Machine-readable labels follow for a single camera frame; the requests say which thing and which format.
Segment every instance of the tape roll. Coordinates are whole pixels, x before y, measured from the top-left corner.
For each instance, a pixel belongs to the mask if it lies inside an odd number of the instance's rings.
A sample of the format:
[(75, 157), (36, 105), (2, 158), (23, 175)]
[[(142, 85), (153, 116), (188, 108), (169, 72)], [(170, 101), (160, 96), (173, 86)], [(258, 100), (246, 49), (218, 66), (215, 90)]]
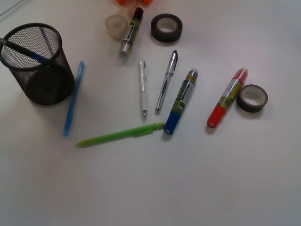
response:
[(161, 42), (177, 41), (182, 34), (182, 21), (175, 15), (164, 13), (151, 21), (151, 34)]
[(121, 15), (112, 15), (106, 18), (105, 26), (108, 35), (115, 40), (122, 40), (127, 31), (127, 19)]
[[(256, 103), (251, 104), (246, 101), (246, 99), (251, 99)], [(263, 88), (256, 85), (246, 85), (244, 86), (237, 97), (238, 106), (246, 112), (259, 112), (263, 109), (268, 101), (268, 94)]]

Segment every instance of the blue plastic stick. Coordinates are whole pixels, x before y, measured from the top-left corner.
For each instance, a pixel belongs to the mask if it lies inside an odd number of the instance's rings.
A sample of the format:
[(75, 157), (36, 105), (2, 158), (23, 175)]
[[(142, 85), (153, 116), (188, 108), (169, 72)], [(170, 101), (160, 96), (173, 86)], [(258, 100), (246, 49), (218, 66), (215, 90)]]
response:
[(71, 128), (75, 103), (76, 103), (77, 95), (79, 93), (79, 86), (80, 86), (81, 78), (83, 76), (84, 68), (85, 68), (85, 64), (84, 64), (84, 62), (81, 61), (79, 64), (79, 70), (78, 70), (77, 76), (76, 76), (74, 91), (73, 91), (72, 98), (71, 98), (71, 101), (69, 104), (65, 127), (64, 127), (64, 131), (63, 131), (63, 135), (65, 137), (69, 135), (69, 131)]

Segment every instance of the marker label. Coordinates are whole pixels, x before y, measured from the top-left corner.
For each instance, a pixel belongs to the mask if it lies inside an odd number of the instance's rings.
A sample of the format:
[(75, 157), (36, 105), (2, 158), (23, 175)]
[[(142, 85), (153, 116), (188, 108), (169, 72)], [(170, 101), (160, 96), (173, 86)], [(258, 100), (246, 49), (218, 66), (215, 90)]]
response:
[(221, 106), (223, 109), (227, 110), (233, 103), (241, 87), (242, 84), (238, 79), (232, 79), (217, 103), (217, 106)]

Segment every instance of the clear tape roll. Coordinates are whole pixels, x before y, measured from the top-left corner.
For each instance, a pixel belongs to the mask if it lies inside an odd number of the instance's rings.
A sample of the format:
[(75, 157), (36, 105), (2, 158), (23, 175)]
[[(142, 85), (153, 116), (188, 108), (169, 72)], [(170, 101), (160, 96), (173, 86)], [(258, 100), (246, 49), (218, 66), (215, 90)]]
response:
[(127, 19), (121, 15), (112, 15), (105, 20), (105, 26), (111, 38), (121, 40), (127, 31)]

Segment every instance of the blue marker cap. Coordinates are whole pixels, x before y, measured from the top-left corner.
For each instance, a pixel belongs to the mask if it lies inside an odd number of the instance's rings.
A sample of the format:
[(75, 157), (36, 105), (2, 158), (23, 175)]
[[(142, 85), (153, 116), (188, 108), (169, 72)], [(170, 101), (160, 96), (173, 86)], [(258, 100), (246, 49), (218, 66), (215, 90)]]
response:
[(178, 124), (178, 121), (180, 119), (181, 115), (177, 112), (171, 112), (169, 114), (169, 117), (167, 119), (167, 122), (165, 124), (165, 127), (163, 130), (167, 133), (172, 135), (174, 133), (174, 129), (176, 125)]

